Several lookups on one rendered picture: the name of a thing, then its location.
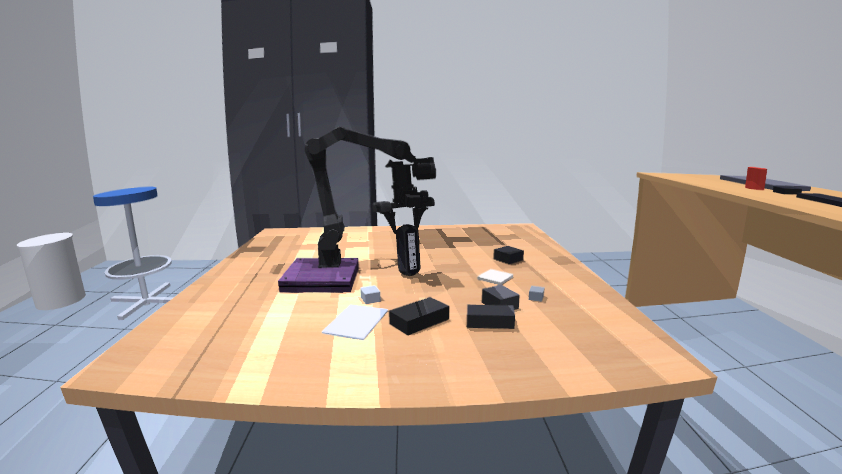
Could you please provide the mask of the white flat rectangular sheet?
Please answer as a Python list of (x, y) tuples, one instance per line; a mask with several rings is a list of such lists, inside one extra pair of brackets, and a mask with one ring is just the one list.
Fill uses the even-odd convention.
[(387, 311), (383, 308), (349, 305), (322, 334), (364, 340)]

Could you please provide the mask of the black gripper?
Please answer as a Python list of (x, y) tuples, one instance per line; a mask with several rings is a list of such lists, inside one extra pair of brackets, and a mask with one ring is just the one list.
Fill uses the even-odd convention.
[[(387, 219), (387, 221), (388, 221), (388, 223), (389, 223), (389, 225), (390, 225), (394, 234), (396, 234), (396, 223), (395, 223), (395, 213), (396, 212), (393, 212), (393, 208), (406, 207), (406, 205), (404, 203), (398, 204), (398, 203), (400, 203), (399, 195), (400, 195), (402, 187), (406, 187), (406, 190), (412, 190), (412, 187), (414, 187), (414, 184), (412, 184), (411, 180), (393, 182), (393, 185), (391, 185), (391, 188), (393, 188), (393, 194), (394, 194), (394, 198), (392, 199), (393, 203), (390, 203), (388, 201), (380, 201), (380, 202), (374, 202), (372, 204), (372, 211), (373, 212), (380, 212), (380, 214), (383, 214), (385, 216), (385, 218)], [(412, 208), (414, 226), (417, 229), (419, 228), (419, 224), (420, 224), (421, 217), (422, 217), (423, 213), (425, 212), (425, 210), (428, 209), (427, 207), (429, 207), (429, 206), (435, 206), (435, 200), (433, 199), (433, 197), (429, 197), (428, 202), (423, 202), (422, 207)]]

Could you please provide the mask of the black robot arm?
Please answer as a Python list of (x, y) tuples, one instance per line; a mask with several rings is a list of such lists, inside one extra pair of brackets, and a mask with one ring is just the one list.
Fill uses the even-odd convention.
[[(326, 148), (339, 140), (381, 150), (398, 160), (405, 159), (413, 163), (403, 165), (402, 161), (393, 162), (390, 159), (385, 168), (391, 167), (393, 182), (411, 180), (410, 166), (412, 166), (413, 177), (416, 176), (417, 180), (436, 178), (434, 158), (416, 159), (410, 152), (410, 146), (401, 140), (379, 138), (339, 126), (321, 138), (312, 138), (307, 141), (305, 153), (314, 171), (324, 221), (324, 233), (320, 236), (317, 244), (318, 268), (339, 268), (339, 264), (341, 264), (341, 250), (337, 243), (343, 237), (345, 225), (343, 224), (342, 214), (338, 216), (335, 211), (326, 172)], [(406, 190), (406, 187), (402, 187), (399, 195), (400, 203), (404, 203), (409, 208), (422, 207), (422, 203), (428, 202), (428, 198), (428, 191), (421, 190), (418, 192), (417, 187), (412, 187), (412, 190)]]

